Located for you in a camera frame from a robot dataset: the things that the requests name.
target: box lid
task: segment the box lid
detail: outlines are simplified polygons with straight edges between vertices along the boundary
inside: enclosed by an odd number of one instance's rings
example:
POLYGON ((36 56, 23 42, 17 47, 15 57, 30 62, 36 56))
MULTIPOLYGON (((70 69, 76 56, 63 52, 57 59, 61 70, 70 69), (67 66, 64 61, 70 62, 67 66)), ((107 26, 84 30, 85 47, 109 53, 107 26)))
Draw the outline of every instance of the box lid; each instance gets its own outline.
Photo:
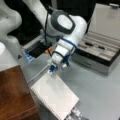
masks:
POLYGON ((96 4, 89 32, 120 41, 120 9, 96 4))

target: black cable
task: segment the black cable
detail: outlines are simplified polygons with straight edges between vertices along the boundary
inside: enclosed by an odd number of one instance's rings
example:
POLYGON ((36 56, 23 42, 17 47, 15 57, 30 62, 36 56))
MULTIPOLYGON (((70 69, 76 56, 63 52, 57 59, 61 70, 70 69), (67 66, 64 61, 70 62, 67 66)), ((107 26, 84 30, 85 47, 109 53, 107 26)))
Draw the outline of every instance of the black cable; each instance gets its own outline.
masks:
MULTIPOLYGON (((48 16, 49 16, 49 13, 48 13, 48 11, 47 11, 46 22, 45 22, 45 30, 44 30, 46 46, 48 46, 48 42, 47 42, 47 33, 46 33, 46 31, 47 31, 47 24, 48 24, 48 16)), ((52 54, 50 53, 49 48, 48 48, 48 53, 49 53, 50 57, 52 57, 52 54)))
POLYGON ((57 51, 53 51, 53 52, 52 52, 52 55, 53 55, 54 53, 60 55, 60 56, 63 58, 63 63, 66 63, 67 66, 69 66, 69 62, 68 62, 68 60, 66 60, 66 58, 65 58, 62 54, 60 54, 60 53, 57 52, 57 51))

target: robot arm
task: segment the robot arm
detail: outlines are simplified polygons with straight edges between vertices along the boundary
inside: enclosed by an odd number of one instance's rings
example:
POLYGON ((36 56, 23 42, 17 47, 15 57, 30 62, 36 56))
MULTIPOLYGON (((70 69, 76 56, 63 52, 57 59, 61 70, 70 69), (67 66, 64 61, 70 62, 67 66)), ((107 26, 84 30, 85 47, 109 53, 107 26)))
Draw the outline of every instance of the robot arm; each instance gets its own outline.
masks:
MULTIPOLYGON (((45 28, 47 10, 40 0, 23 0, 36 18, 45 28)), ((61 65, 68 66, 68 58, 73 55, 79 42, 84 37, 87 29, 86 21, 80 16, 71 16, 63 11, 55 11, 48 15, 47 34, 51 36, 64 36, 58 41, 58 45, 51 58, 50 72, 52 73, 61 65)))

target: wooden table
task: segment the wooden table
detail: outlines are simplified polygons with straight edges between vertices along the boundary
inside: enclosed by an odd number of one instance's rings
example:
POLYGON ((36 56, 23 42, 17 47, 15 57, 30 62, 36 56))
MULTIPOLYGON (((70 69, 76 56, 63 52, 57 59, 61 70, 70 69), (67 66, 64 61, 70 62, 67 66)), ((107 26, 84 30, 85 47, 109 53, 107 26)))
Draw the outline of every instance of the wooden table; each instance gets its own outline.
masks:
POLYGON ((0 120, 39 120, 19 66, 0 72, 0 120))

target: metal case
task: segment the metal case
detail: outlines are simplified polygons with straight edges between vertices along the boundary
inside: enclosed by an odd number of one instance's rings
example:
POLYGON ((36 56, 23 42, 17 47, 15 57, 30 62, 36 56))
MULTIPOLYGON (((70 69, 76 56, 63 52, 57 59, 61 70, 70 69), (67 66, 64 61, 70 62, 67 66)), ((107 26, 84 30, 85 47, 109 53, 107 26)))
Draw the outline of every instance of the metal case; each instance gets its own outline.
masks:
POLYGON ((120 59, 120 9, 97 4, 88 33, 73 60, 109 74, 120 59))

